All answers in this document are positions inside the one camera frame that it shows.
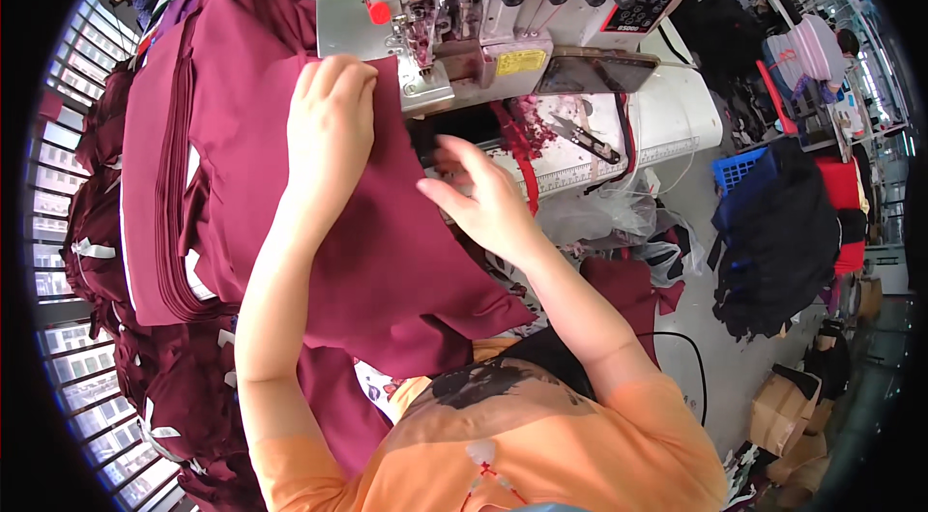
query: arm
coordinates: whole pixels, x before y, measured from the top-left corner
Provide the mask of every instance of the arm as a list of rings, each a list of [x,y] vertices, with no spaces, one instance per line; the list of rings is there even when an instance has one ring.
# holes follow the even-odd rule
[[[373,145],[376,69],[335,56],[304,67],[290,103],[290,179],[238,314],[238,401],[249,447],[307,435],[322,441],[296,379],[310,269],[354,192]]]
[[[485,249],[521,269],[548,313],[551,325],[605,398],[621,383],[659,373],[631,326],[574,271],[535,224],[509,173],[476,146],[439,136],[439,169],[473,185],[472,197],[444,181],[423,179],[419,189]]]

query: left hand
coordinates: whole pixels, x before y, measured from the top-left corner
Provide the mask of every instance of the left hand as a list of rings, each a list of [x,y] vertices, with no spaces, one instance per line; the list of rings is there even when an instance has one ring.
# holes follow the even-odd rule
[[[342,213],[374,144],[376,83],[377,69],[351,55],[303,67],[287,120],[286,194],[297,207],[332,223]]]

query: black hair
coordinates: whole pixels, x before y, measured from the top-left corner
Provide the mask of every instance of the black hair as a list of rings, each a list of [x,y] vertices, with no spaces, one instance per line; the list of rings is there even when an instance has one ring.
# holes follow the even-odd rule
[[[842,53],[850,53],[854,56],[860,53],[860,41],[857,40],[854,31],[841,29],[835,33],[835,36],[838,38],[838,46],[841,47]]]

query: right hand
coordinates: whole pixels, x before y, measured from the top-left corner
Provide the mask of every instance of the right hand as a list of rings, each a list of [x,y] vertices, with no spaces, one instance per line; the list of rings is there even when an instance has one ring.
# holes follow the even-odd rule
[[[519,186],[480,148],[450,135],[437,136],[438,169],[458,173],[456,185],[473,184],[467,197],[444,181],[423,178],[416,187],[443,209],[474,242],[519,268],[553,248],[535,224]]]

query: hand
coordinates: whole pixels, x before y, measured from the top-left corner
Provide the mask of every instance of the hand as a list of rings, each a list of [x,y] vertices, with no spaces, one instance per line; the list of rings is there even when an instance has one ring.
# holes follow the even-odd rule
[[[361,179],[374,144],[377,69],[350,55],[309,63],[287,120],[288,199],[334,223]]]
[[[456,173],[455,185],[473,184],[467,197],[441,180],[425,178],[416,187],[443,209],[461,230],[484,247],[519,268],[544,249],[552,249],[532,219],[519,186],[508,171],[477,146],[450,135],[437,137],[437,168]]]

